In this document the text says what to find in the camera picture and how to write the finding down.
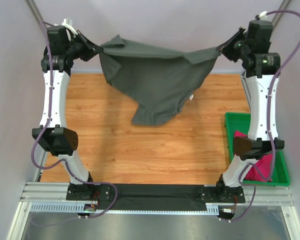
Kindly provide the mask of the grey t-shirt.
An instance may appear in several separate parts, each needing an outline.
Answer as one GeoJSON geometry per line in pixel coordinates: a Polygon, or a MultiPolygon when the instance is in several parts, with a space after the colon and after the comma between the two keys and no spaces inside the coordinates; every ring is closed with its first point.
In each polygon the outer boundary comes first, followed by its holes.
{"type": "Polygon", "coordinates": [[[132,123],[138,126],[161,126],[179,114],[220,56],[214,47],[182,52],[119,35],[102,48],[106,82],[137,102],[132,123]]]}

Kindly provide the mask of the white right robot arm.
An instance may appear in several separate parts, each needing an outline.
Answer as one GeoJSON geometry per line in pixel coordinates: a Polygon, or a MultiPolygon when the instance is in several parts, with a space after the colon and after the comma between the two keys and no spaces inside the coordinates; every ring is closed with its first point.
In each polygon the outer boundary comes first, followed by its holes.
{"type": "Polygon", "coordinates": [[[278,138],[276,125],[276,93],[281,58],[270,52],[273,25],[267,20],[252,20],[248,28],[240,28],[229,40],[217,47],[228,60],[242,61],[243,77],[250,93],[250,126],[246,137],[233,140],[233,159],[215,189],[221,202],[232,198],[248,171],[267,154],[285,146],[278,138]]]}

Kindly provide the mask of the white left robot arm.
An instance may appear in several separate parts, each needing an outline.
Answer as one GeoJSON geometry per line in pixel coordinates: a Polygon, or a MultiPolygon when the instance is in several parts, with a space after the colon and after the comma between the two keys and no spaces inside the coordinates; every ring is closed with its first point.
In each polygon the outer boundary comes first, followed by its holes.
{"type": "Polygon", "coordinates": [[[60,25],[44,22],[42,28],[46,41],[40,62],[45,86],[44,104],[39,127],[32,129],[31,162],[40,170],[62,164],[70,177],[70,185],[78,188],[77,194],[84,201],[89,201],[95,196],[96,189],[78,153],[78,134],[67,127],[66,95],[74,61],[87,62],[103,52],[103,48],[92,43],[68,22],[60,25]],[[57,157],[57,162],[50,166],[38,164],[35,160],[37,146],[57,157]]]}

